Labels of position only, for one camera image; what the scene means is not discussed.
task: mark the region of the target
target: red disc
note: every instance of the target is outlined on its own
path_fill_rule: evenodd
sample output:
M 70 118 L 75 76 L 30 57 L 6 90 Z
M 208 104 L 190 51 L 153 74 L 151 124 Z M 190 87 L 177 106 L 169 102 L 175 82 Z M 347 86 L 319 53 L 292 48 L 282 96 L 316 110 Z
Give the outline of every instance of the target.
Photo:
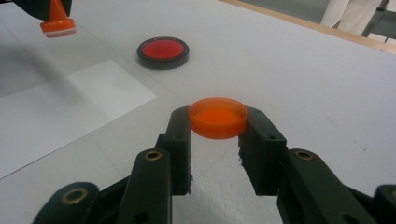
M 180 55 L 184 51 L 182 44 L 171 39 L 156 39 L 148 42 L 142 52 L 155 59 L 168 59 Z

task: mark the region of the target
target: orange puck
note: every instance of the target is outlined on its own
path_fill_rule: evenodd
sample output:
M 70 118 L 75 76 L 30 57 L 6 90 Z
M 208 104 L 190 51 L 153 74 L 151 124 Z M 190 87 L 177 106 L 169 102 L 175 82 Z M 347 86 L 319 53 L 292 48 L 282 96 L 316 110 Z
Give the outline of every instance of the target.
M 191 128 L 202 137 L 232 138 L 248 123 L 248 109 L 238 101 L 214 97 L 195 102 L 189 108 Z

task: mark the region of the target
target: white table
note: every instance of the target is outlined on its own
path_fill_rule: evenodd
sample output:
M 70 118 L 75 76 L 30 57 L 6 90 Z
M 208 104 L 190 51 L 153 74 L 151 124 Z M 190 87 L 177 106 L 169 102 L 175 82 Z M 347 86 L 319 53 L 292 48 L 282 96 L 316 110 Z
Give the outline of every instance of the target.
M 7 65 L 46 82 L 113 60 L 157 98 L 1 179 L 0 223 L 32 222 L 69 183 L 104 189 L 127 176 L 174 109 L 211 96 L 262 110 L 289 148 L 319 154 L 354 189 L 396 183 L 395 55 L 218 1 L 75 1 L 71 16 L 76 35 L 47 39 L 40 21 L 0 6 L 0 75 Z M 136 62 L 138 45 L 160 35 L 190 46 L 185 65 Z M 194 181 L 173 200 L 174 223 L 281 223 L 276 198 L 255 196 L 237 152 L 236 138 L 192 136 Z

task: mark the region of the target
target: white paper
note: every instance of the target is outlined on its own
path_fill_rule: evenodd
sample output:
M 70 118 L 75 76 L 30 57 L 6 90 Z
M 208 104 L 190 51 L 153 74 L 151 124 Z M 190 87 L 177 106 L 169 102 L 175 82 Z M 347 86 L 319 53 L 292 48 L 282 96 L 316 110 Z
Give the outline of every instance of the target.
M 0 98 L 0 178 L 155 97 L 108 61 Z

